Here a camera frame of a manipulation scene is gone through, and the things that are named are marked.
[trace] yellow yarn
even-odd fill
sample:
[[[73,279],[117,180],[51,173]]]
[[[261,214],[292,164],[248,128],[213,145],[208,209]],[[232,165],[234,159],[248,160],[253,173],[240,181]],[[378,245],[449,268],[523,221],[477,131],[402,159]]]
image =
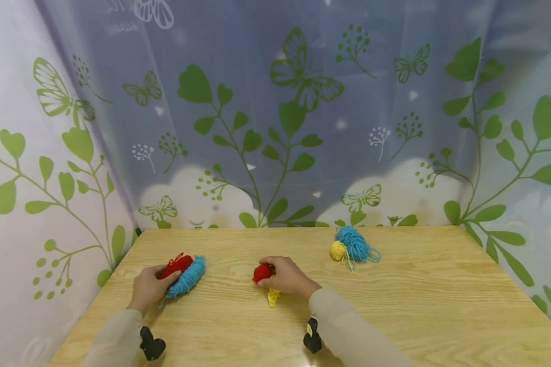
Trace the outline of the yellow yarn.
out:
[[[269,304],[269,307],[274,308],[276,306],[277,300],[279,300],[281,295],[282,292],[270,288],[269,292],[267,293],[267,302]]]
[[[355,275],[355,272],[353,271],[353,269],[355,268],[355,264],[349,256],[347,247],[345,247],[345,245],[341,241],[333,242],[331,246],[331,257],[333,258],[333,260],[340,261],[343,265],[346,265],[352,272],[352,274]]]

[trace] blue yarn skein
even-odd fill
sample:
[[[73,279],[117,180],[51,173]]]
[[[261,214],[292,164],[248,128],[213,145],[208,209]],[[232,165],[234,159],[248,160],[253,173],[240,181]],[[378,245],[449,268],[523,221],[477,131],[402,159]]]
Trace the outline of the blue yarn skein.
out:
[[[379,263],[382,259],[380,252],[365,243],[363,236],[353,227],[338,228],[335,239],[345,245],[349,257],[353,260],[371,260],[374,263]]]
[[[190,290],[202,278],[206,271],[206,258],[204,256],[196,256],[194,262],[180,275],[178,281],[169,287],[166,297],[162,300],[159,307],[163,306],[163,302],[169,298],[175,298],[178,294],[189,293]]]

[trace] wood grain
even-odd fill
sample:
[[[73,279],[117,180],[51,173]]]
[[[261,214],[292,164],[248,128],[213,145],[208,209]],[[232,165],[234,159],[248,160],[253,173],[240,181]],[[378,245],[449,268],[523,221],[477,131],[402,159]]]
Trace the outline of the wood grain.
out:
[[[307,305],[283,295],[275,309],[251,278],[257,260],[286,255],[356,306],[418,367],[551,366],[551,322],[456,227],[363,227],[382,254],[356,275],[330,259],[334,228],[150,229],[144,232],[66,342],[52,367],[81,366],[91,340],[130,298],[141,268],[179,252],[205,255],[189,295],[145,319],[167,343],[152,366],[342,366],[302,343]],[[145,364],[141,352],[139,363]]]

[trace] sleeve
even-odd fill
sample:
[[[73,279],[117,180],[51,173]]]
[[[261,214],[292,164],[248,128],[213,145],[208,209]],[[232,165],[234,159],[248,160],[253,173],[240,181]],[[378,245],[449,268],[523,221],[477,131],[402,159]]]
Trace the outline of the sleeve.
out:
[[[142,314],[135,309],[113,313],[90,346],[83,367],[129,367],[141,345]]]
[[[333,290],[317,290],[309,305],[318,321],[318,334],[345,367],[412,367],[383,333]]]

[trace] curtain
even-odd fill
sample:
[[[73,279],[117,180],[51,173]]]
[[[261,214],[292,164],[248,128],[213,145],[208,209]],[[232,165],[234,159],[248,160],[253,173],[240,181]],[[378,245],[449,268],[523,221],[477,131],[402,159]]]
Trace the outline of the curtain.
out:
[[[137,226],[458,225],[551,319],[551,1],[11,3],[0,365],[50,358]]]

